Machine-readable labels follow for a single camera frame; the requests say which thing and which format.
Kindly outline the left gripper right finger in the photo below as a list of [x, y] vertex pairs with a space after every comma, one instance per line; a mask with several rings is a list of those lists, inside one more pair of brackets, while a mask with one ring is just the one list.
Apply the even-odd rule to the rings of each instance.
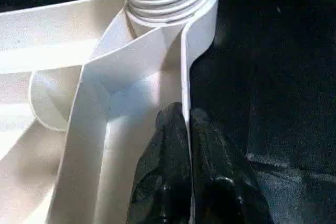
[[201, 109], [190, 112], [195, 223], [273, 223], [244, 154]]

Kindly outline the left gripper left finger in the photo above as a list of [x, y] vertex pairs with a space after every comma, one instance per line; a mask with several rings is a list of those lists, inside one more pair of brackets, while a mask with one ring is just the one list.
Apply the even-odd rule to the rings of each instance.
[[181, 103], [156, 117], [155, 132], [136, 166], [127, 223], [188, 223], [191, 163]]

